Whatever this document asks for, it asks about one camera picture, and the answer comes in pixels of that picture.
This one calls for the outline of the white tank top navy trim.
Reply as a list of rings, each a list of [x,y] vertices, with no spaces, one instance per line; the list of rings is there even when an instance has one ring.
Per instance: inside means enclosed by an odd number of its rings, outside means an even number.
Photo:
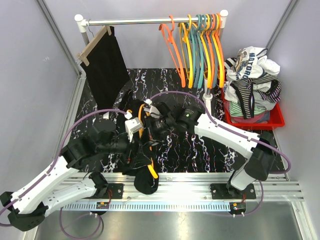
[[[263,74],[277,76],[281,67],[267,56],[268,48],[249,46],[238,51],[237,72],[225,72],[227,81],[257,79]]]

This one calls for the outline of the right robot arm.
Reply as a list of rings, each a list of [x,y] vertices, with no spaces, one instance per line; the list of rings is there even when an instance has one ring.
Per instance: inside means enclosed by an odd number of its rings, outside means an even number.
[[[170,130],[188,132],[219,142],[246,159],[225,186],[224,192],[229,197],[240,198],[254,181],[265,181],[268,178],[276,158],[273,149],[275,142],[269,132],[257,134],[239,129],[213,119],[204,109],[195,106],[168,107],[161,102],[157,106],[147,105],[144,111],[145,130],[153,143],[161,141]]]

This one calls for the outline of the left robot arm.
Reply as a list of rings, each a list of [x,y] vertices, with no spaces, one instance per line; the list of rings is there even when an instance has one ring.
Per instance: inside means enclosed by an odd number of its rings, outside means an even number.
[[[84,135],[71,139],[57,159],[30,183],[15,192],[2,193],[2,206],[9,210],[7,226],[26,232],[77,200],[110,197],[109,183],[99,172],[92,172],[87,178],[61,190],[57,190],[57,186],[99,155],[123,154],[132,159],[139,147],[137,134],[143,126],[138,118],[126,120],[124,125],[125,132],[117,134],[113,121],[96,122]]]

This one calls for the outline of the orange hanger with white top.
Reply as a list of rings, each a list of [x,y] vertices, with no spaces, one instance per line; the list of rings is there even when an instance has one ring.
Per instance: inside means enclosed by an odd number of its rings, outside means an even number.
[[[177,70],[177,73],[180,77],[181,81],[181,87],[186,87],[186,76],[182,64],[182,59],[180,56],[180,52],[178,50],[175,38],[173,37],[173,31],[175,30],[175,22],[172,15],[169,15],[170,21],[171,21],[171,29],[169,29],[168,25],[165,23],[161,23],[159,25],[158,30],[161,32],[162,37],[165,41],[165,44],[169,50],[169,53],[171,55],[171,58],[173,60],[173,63],[175,65],[175,68]]]

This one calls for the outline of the black white striped tank top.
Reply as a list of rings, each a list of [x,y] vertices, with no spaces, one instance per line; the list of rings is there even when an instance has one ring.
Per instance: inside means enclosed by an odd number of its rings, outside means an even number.
[[[227,73],[228,71],[231,73],[236,73],[237,72],[237,64],[239,63],[237,57],[230,57],[227,58],[224,61],[224,67],[225,67],[225,72]]]

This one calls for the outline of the yellow hanger with black top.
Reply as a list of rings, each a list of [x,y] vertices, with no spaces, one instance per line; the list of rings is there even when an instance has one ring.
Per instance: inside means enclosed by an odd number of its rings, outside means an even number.
[[[138,119],[140,120],[141,123],[142,123],[142,111],[143,111],[144,105],[145,105],[144,103],[141,104],[140,107],[139,107],[139,110],[138,110]],[[140,129],[140,130],[138,131],[138,134],[139,134],[139,137],[140,137],[140,138],[142,137],[143,131],[144,131],[143,129]],[[157,175],[157,173],[156,173],[156,171],[155,171],[155,169],[154,169],[154,161],[153,161],[153,158],[152,158],[152,157],[150,158],[150,161],[151,161],[151,163],[147,165],[148,170],[149,170],[151,176],[152,176],[154,179],[158,179],[159,176]]]

